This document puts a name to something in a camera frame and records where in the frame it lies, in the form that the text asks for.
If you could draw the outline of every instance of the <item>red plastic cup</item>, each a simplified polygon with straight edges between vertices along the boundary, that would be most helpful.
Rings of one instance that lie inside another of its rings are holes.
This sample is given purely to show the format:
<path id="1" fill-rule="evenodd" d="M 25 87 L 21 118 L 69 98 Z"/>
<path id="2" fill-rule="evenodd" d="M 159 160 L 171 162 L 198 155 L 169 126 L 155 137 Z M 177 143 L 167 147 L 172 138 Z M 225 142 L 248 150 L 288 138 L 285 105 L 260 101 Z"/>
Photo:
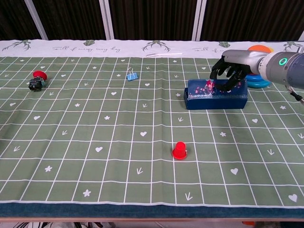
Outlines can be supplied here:
<path id="1" fill-rule="evenodd" d="M 35 77 L 41 77 L 43 78 L 43 80 L 47 80 L 48 76 L 46 73 L 44 73 L 43 71 L 40 71 L 40 70 L 36 70 L 34 73 L 33 73 L 33 76 L 34 78 Z"/>
<path id="2" fill-rule="evenodd" d="M 183 142 L 178 142 L 172 152 L 175 159 L 183 160 L 187 157 L 186 144 Z"/>

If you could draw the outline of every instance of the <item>robotic hand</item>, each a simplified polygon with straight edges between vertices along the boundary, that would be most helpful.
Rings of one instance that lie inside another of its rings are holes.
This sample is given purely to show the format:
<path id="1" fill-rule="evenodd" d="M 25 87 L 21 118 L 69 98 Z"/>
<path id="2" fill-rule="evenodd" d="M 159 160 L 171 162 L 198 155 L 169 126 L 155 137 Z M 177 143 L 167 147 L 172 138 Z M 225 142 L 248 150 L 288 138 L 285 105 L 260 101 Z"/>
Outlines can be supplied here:
<path id="1" fill-rule="evenodd" d="M 302 97 L 292 89 L 292 86 L 304 89 L 304 53 L 227 50 L 213 66 L 210 79 L 217 79 L 227 69 L 229 80 L 224 85 L 215 85 L 219 90 L 229 91 L 238 81 L 253 73 L 261 75 L 264 80 L 285 85 L 290 94 L 304 104 Z"/>

